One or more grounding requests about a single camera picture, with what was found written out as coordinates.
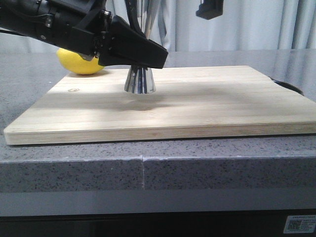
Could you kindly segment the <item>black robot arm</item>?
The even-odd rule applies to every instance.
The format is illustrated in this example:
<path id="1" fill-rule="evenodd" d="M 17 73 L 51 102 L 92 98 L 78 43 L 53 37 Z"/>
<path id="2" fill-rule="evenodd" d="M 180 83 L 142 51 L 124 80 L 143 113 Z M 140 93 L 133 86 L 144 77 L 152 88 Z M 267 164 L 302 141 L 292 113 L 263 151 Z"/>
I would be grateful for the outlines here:
<path id="1" fill-rule="evenodd" d="M 136 2 L 128 19 L 113 16 L 104 0 L 2 0 L 0 26 L 7 34 L 31 37 L 70 50 L 101 66 L 163 68 L 168 52 L 138 25 Z"/>

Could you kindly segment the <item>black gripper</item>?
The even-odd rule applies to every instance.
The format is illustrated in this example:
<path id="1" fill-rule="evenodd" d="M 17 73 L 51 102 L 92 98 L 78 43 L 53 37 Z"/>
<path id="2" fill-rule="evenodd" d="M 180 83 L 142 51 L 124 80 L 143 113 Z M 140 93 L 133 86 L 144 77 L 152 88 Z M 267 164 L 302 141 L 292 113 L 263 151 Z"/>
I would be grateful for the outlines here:
<path id="1" fill-rule="evenodd" d="M 223 0 L 203 0 L 196 11 L 196 16 L 210 20 L 223 15 L 223 7 Z"/>
<path id="2" fill-rule="evenodd" d="M 112 19 L 105 0 L 47 0 L 52 15 L 47 24 L 51 25 L 54 44 L 86 61 L 98 56 L 101 66 L 162 69 L 168 52 L 141 30 L 138 18 L 142 22 L 143 1 L 124 2 L 129 25 L 119 16 Z"/>

